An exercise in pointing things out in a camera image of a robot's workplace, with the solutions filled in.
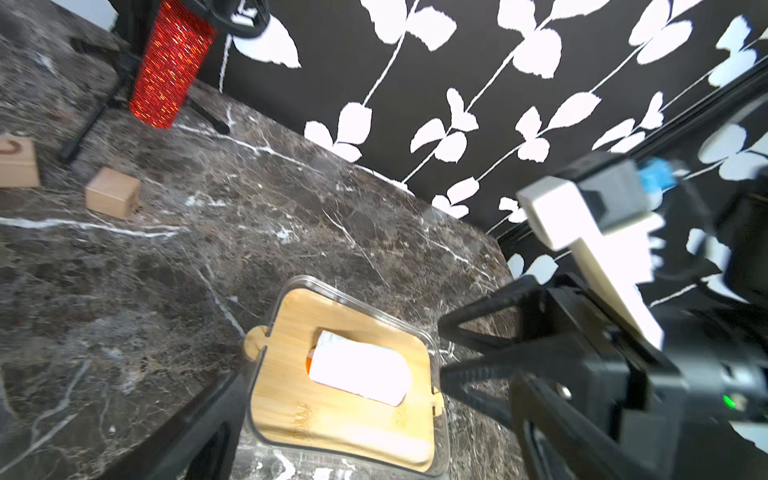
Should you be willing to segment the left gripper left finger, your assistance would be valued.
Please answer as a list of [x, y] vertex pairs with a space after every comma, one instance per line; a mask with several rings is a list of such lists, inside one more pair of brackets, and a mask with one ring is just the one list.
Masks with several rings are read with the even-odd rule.
[[219, 377], [101, 477], [228, 479], [251, 380], [248, 365]]

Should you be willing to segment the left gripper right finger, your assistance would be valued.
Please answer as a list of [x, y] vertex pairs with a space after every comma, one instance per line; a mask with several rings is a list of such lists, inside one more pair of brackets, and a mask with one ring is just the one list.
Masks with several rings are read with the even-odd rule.
[[529, 374], [510, 383], [512, 428], [531, 479], [555, 479], [538, 451], [540, 431], [568, 469], [580, 479], [654, 479], [654, 473], [627, 456], [586, 417]]

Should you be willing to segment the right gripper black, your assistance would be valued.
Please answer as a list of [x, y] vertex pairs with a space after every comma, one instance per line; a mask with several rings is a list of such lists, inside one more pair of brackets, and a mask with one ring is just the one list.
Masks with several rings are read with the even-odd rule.
[[[647, 468], [767, 464], [767, 312], [716, 296], [706, 308], [658, 312], [654, 347], [575, 276], [532, 276], [446, 313], [442, 339], [482, 355], [440, 370], [442, 392], [505, 427], [513, 379], [531, 376]], [[519, 342], [462, 327], [516, 308], [549, 337]]]

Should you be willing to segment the orange tissue paper pack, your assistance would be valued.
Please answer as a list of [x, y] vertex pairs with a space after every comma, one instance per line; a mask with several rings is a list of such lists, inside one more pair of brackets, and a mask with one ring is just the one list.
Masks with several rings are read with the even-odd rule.
[[318, 384], [392, 407], [412, 386], [405, 358], [396, 351], [323, 330], [309, 357], [309, 378]]

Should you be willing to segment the bamboo tissue box lid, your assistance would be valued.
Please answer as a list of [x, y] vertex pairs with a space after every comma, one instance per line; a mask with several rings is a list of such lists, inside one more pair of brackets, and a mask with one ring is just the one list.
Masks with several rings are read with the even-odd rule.
[[[310, 356], [323, 332], [401, 355], [412, 379], [403, 400], [390, 406], [313, 381]], [[253, 427], [273, 444], [441, 476], [449, 447], [433, 345], [428, 334], [350, 297], [291, 288], [278, 301], [272, 324], [246, 337], [246, 353], [258, 364], [251, 388]]]

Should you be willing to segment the clear plastic tissue box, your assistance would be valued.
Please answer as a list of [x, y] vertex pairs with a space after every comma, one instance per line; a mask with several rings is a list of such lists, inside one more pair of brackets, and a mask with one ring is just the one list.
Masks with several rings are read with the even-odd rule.
[[447, 477], [438, 348], [426, 331], [297, 276], [244, 351], [255, 367], [246, 416], [266, 443]]

